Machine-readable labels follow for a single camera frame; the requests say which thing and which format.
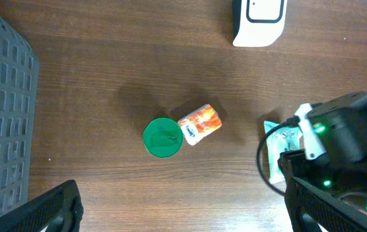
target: gray plastic basket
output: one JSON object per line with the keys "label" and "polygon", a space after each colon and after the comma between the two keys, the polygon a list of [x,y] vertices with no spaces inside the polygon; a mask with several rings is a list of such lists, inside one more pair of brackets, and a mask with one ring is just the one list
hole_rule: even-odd
{"label": "gray plastic basket", "polygon": [[0,216],[27,201],[38,74],[28,42],[0,18]]}

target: green round object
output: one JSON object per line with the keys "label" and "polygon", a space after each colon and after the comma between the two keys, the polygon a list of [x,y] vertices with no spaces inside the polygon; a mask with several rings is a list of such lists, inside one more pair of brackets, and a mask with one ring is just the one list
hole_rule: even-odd
{"label": "green round object", "polygon": [[159,158],[168,158],[181,149],[184,135],[174,120],[160,118],[147,125],[143,140],[150,154]]}

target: orange wrapper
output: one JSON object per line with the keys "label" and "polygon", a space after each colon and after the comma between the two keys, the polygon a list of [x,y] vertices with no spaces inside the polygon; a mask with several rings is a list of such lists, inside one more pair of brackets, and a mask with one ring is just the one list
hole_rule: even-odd
{"label": "orange wrapper", "polygon": [[222,126],[221,119],[210,104],[195,110],[178,121],[186,141],[194,146]]}

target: wire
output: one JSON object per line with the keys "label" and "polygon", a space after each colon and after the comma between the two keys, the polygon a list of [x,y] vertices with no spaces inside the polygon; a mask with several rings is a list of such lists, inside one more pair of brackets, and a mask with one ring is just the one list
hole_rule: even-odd
{"label": "wire", "polygon": [[270,137],[271,134],[273,134],[275,131],[287,127],[287,126],[295,126],[294,122],[291,121],[291,119],[287,120],[286,122],[283,122],[281,124],[279,124],[278,126],[272,128],[270,131],[268,131],[268,133],[265,134],[264,138],[261,139],[261,141],[259,142],[258,145],[258,150],[256,151],[256,166],[258,167],[258,172],[259,175],[261,176],[262,180],[267,184],[267,186],[274,190],[276,193],[280,194],[281,196],[285,196],[285,192],[279,190],[277,187],[275,187],[273,184],[271,184],[263,175],[263,171],[262,171],[262,167],[261,167],[261,149],[264,145],[264,143],[267,141],[267,138]]}

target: wooden surface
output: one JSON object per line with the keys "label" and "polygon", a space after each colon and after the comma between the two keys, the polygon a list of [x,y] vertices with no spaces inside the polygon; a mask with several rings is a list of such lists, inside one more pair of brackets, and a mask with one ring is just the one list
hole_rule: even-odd
{"label": "wooden surface", "polygon": [[[291,231],[256,170],[263,120],[367,90],[367,0],[289,0],[266,48],[231,45],[231,0],[0,1],[0,15],[41,63],[29,198],[76,180],[82,231]],[[151,119],[205,101],[221,129],[147,153]]]}

